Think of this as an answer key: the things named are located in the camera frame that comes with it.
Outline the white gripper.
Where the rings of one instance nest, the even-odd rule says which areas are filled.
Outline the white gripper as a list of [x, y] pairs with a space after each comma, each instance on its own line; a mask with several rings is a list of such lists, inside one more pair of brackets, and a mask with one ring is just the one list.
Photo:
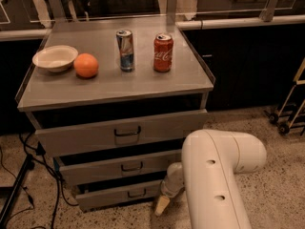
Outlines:
[[161, 216], [170, 204], [170, 198], [176, 197], [180, 190], [183, 188], [184, 181], [182, 178], [170, 178], [169, 176], [165, 176], [165, 178], [161, 182], [160, 188], [162, 196], [157, 199], [154, 214], [156, 216]]

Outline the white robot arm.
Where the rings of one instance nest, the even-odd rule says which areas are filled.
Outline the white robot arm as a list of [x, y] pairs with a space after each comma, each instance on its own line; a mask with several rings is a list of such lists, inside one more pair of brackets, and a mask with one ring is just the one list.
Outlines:
[[253, 173], [267, 160], [254, 135], [201, 129], [183, 142], [181, 160], [168, 167], [154, 208], [161, 215], [186, 192], [192, 229], [252, 229], [234, 176]]

